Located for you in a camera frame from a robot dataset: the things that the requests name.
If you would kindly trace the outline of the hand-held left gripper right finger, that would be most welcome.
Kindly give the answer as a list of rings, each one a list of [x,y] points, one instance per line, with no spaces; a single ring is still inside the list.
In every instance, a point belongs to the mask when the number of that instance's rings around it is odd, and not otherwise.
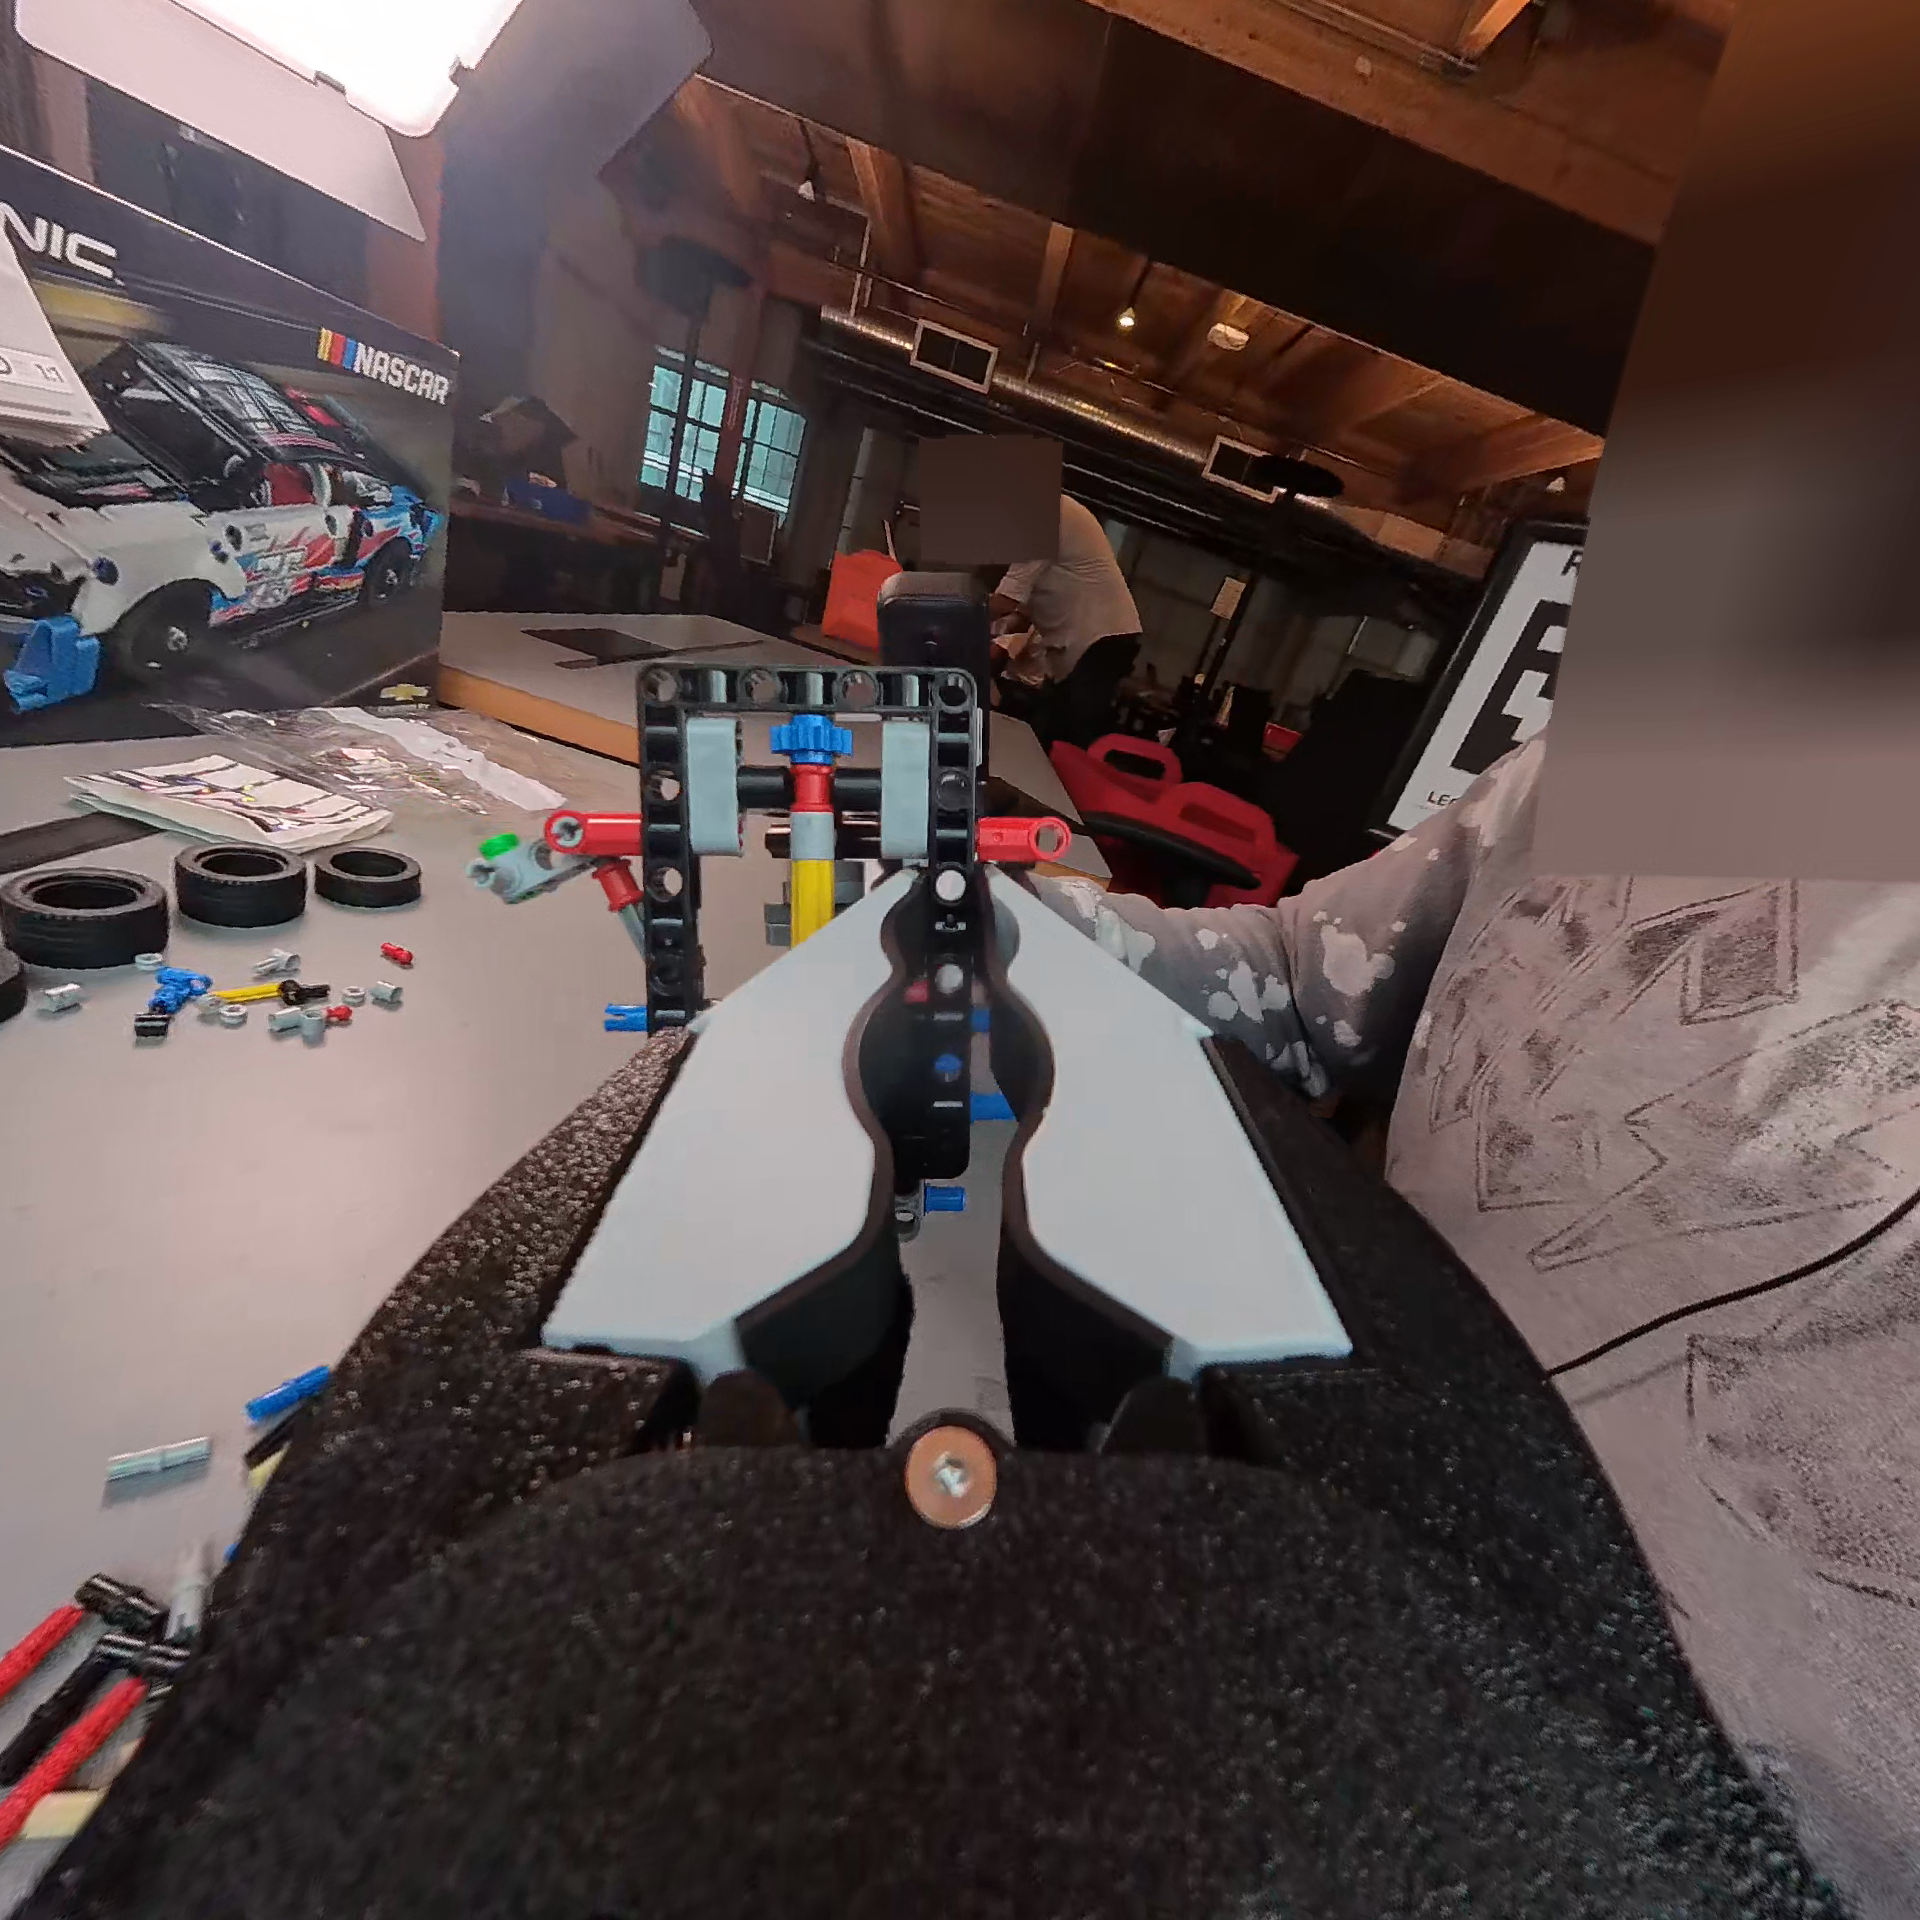
[[[997,999],[1033,1035],[1039,1089],[1002,1157],[1002,1234],[1033,1276],[1170,1379],[1348,1362],[1354,1341],[1233,1109],[1212,1033],[1066,926],[989,880]]]

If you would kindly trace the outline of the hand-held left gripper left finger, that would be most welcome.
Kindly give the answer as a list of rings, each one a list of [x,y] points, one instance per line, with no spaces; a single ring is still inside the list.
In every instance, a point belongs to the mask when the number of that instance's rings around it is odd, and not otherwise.
[[[899,975],[885,924],[912,889],[885,878],[693,1023],[544,1349],[702,1381],[839,1381],[878,1349],[900,1276],[860,1039]]]

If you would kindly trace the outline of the black toy frame assembly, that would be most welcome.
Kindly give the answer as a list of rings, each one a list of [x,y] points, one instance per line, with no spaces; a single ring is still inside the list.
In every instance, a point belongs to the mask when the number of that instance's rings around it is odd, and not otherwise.
[[[914,875],[885,933],[899,975],[878,999],[878,1095],[890,1216],[961,1212],[973,1132],[973,1033],[989,947],[991,861],[975,858],[985,721],[967,670],[803,670],[651,662],[636,680],[645,1007],[611,1028],[688,1028],[709,1004],[698,944],[702,861],[744,851],[766,820],[788,856],[789,947],[830,926],[839,867]]]

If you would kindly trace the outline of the grey desk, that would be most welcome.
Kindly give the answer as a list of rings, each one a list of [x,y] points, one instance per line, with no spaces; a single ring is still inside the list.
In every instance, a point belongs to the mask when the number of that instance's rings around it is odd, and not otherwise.
[[[412,1261],[633,1053],[604,1004],[636,956],[590,880],[500,904],[462,867],[500,830],[396,815],[422,901],[312,901],[279,933],[177,924],[220,986],[287,947],[300,978],[401,982],[322,1039],[190,1012],[143,1044],[147,975],[4,1023],[4,1642],[95,1570],[165,1593],[229,1548],[246,1404],[320,1362]],[[383,944],[414,952],[412,969]]]

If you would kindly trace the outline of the orange bin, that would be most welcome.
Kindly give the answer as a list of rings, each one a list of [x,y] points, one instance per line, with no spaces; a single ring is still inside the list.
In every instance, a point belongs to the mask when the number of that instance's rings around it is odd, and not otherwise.
[[[835,553],[830,561],[830,592],[823,600],[819,632],[830,645],[851,656],[878,656],[878,594],[900,573],[890,553],[854,548]]]

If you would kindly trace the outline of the window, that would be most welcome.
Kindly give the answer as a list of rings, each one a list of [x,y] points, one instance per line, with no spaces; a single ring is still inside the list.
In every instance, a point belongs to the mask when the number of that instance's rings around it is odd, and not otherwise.
[[[685,352],[657,348],[645,397],[636,486],[698,498],[720,452],[732,404],[724,372],[709,363],[688,369]],[[753,383],[738,426],[733,498],[784,523],[799,486],[803,437],[803,411],[784,390]]]

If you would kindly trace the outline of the black round pole lamp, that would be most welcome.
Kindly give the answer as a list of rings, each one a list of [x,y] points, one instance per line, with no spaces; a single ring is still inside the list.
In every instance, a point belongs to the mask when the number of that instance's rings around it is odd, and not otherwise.
[[[1337,580],[1345,531],[1332,502],[1343,479],[1312,460],[1291,452],[1259,452],[1248,465],[1248,490],[1264,506],[1264,558],[1299,588],[1330,588]]]

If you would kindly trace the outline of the neighbouring grey table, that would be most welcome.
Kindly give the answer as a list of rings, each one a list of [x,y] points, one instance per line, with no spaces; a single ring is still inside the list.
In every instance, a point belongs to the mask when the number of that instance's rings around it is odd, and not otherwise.
[[[633,763],[636,671],[660,656],[847,665],[814,631],[779,640],[705,613],[448,610],[438,692],[448,709]]]

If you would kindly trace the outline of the clear plastic bags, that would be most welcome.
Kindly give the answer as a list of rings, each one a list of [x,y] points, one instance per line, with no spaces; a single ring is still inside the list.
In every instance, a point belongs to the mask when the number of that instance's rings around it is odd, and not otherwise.
[[[253,766],[386,807],[406,820],[462,813],[478,822],[524,827],[560,803],[624,813],[636,771],[553,736],[516,731],[468,709],[383,714],[372,709],[191,709],[161,713]]]

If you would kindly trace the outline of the person's grey patterned hoodie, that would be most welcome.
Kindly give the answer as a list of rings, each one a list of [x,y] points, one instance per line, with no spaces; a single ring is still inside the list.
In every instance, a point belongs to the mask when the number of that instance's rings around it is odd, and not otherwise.
[[[1389,1170],[1564,1367],[1804,1850],[1915,1915],[1915,889],[1477,889]]]

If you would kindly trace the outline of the framed black-white marker sign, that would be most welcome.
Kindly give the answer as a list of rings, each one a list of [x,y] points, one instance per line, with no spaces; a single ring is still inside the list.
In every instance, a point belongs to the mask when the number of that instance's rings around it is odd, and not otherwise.
[[[1454,807],[1551,714],[1587,519],[1516,523],[1427,709],[1394,763],[1368,839],[1389,845]]]

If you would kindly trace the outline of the sticker sheet booklet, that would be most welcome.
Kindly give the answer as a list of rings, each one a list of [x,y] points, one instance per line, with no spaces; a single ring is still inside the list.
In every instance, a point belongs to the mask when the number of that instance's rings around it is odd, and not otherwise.
[[[287,856],[358,845],[396,820],[353,793],[222,753],[69,778],[66,788],[74,803],[115,820]]]

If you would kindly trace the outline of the toy car set box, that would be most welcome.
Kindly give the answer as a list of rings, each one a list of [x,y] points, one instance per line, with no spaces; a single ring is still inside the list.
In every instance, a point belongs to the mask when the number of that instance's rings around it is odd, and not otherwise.
[[[116,285],[43,291],[109,432],[4,439],[4,746],[429,709],[456,357],[14,151],[6,203]]]

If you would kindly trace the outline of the pile of small toy pins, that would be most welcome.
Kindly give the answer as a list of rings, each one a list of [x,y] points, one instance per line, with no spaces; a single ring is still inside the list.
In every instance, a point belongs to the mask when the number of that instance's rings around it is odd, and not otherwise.
[[[204,1631],[215,1572],[239,1545],[191,1541],[165,1597],[91,1572],[4,1652],[4,1700],[38,1684],[4,1733],[4,1850],[69,1841]]]

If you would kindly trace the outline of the silver ceiling duct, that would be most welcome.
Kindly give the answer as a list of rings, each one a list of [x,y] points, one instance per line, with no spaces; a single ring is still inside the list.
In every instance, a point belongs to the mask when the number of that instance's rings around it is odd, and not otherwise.
[[[1306,509],[1332,517],[1384,548],[1436,563],[1459,569],[1456,553],[1492,548],[1497,531],[1518,523],[1526,509],[1556,502],[1556,495],[1539,492],[1532,477],[1463,490],[1421,477],[1421,460],[1377,437],[1373,426],[1416,402],[1446,396],[1454,386],[1377,352],[1368,352],[1368,369],[1389,376],[1384,404],[1365,413],[1334,404],[1334,419],[1327,423],[1310,407],[1220,411],[1206,404],[1206,396],[1155,386],[1098,357],[1015,348],[948,310],[935,320],[903,320],[827,304],[819,323],[830,339],[890,357],[961,396],[1021,419],[1050,419],[1058,426],[1075,423],[1159,463],[1201,474],[1214,446],[1242,446],[1245,463],[1280,452],[1318,465],[1337,479],[1337,492],[1310,495],[1306,484],[1296,484],[1292,495]]]

